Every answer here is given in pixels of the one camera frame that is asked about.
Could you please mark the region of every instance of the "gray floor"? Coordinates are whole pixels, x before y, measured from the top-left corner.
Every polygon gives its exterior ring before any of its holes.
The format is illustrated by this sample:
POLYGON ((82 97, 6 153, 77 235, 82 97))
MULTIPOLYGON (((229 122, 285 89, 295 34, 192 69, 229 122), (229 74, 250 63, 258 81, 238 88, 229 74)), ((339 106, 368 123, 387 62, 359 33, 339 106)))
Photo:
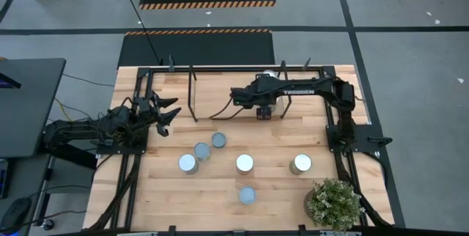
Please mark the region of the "gray floor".
MULTIPOLYGON (((356 26, 469 26, 466 0, 347 1, 356 26)), ((148 27, 345 25, 339 0, 277 0, 272 8, 140 13, 148 27)), ((0 30, 136 27, 138 19, 128 0, 14 0, 0 23, 0 30)), ((113 84, 122 39, 122 34, 4 35, 0 55, 64 57, 67 74, 113 84)), ((469 232, 469 32, 360 33, 358 40, 383 130, 394 139, 388 152, 407 226, 469 232)), ((346 33, 274 32, 273 45, 277 62, 303 64, 311 57, 312 64, 355 63, 346 33)), ((65 77, 57 94, 64 104, 94 117, 109 107, 111 96, 111 87, 65 77)), ((59 118, 63 115, 54 105, 51 119, 59 118)), ((71 172, 72 166, 58 164, 62 172, 55 182, 84 184, 90 178, 83 170, 79 180, 67 180, 62 173, 71 172)), ((87 200, 86 193, 56 195, 48 212, 84 209, 87 200)), ((76 232, 83 218, 59 216, 52 232, 76 232)), ((33 229, 32 235, 52 232, 33 229)))

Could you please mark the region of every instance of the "hazard stripe tape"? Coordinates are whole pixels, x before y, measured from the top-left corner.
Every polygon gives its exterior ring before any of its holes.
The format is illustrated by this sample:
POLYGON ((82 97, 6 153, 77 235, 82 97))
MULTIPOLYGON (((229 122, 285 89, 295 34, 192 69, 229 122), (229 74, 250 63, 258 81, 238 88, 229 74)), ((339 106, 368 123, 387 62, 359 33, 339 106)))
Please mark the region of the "hazard stripe tape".
POLYGON ((168 9, 201 9, 201 8, 239 8, 239 7, 273 7, 275 1, 205 1, 163 4, 140 4, 140 10, 168 9))
MULTIPOLYGON (((271 33, 270 29, 202 29, 202 30, 171 30, 171 31, 147 31, 148 35, 158 34, 228 34, 228 33, 271 33)), ((145 32, 126 32, 125 35, 143 35, 145 32)))

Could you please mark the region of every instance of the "plant pot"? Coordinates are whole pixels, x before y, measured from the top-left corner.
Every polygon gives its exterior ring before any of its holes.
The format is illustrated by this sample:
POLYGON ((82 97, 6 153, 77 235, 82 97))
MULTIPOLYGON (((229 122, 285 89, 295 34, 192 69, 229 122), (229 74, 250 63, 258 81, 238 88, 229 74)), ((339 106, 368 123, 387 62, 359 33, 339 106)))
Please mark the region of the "plant pot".
POLYGON ((314 191, 311 190, 305 195, 305 199, 303 200, 303 208, 305 210, 306 215, 313 221, 313 210, 308 206, 307 202, 310 202, 314 196, 314 191))

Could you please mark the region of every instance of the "green plant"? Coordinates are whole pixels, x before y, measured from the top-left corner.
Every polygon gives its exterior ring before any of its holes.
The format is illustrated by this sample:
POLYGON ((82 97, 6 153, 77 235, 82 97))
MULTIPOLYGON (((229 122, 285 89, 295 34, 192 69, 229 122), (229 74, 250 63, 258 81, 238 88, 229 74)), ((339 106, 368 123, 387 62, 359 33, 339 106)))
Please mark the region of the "green plant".
POLYGON ((331 226, 334 230, 350 229, 360 212, 359 195, 353 187, 337 179, 326 179, 323 184, 314 182, 313 189, 306 195, 306 214, 316 224, 331 226))

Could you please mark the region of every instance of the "wooden table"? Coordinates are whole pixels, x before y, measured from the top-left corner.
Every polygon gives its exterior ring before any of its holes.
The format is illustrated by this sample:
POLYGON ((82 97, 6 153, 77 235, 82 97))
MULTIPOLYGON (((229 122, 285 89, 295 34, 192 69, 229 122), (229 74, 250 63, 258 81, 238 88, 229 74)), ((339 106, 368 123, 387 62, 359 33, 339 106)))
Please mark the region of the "wooden table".
MULTIPOLYGON (((361 97, 354 67, 335 68, 337 76, 354 84, 355 94, 361 97)), ((132 97, 137 69, 119 69, 111 107, 120 105, 125 97, 132 97)), ((318 76, 314 72, 288 74, 289 79, 318 76)), ((250 84, 255 73, 196 75, 193 107, 199 118, 197 123, 187 107, 188 74, 158 73, 153 78, 152 88, 163 98, 178 97, 179 101, 170 108, 180 106, 182 111, 169 127, 168 137, 159 136, 155 127, 149 130, 147 153, 141 159, 132 231, 167 231, 170 225, 176 225, 178 231, 296 230, 298 224, 305 224, 307 229, 322 229, 308 219, 302 203, 313 181, 337 177, 325 134, 324 100, 319 96, 294 96, 284 119, 276 115, 270 121, 258 121, 252 109, 229 121, 212 121, 208 117, 225 106, 229 88, 250 84), (216 131, 226 135, 227 145, 219 150, 212 148, 211 159, 200 163, 195 175, 181 172, 177 165, 179 157, 193 154, 193 146, 200 141, 210 144, 216 131), (309 155, 313 167, 297 176, 289 171, 289 162, 301 153, 309 155), (247 176, 235 170, 236 158, 241 154, 254 159, 254 171, 247 176), (238 192, 245 185, 256 189, 257 201, 253 205, 244 205, 238 199, 238 192)), ((230 116, 238 109, 230 106, 221 116, 230 116)), ((368 122, 363 102, 357 101, 353 118, 357 124, 368 122)), ((91 226, 113 198, 120 161, 121 156, 115 155, 98 169, 84 227, 91 226)), ((355 164, 364 195, 392 223, 380 165, 360 153, 355 153, 355 164)), ((120 225, 127 206, 123 202, 120 225)))

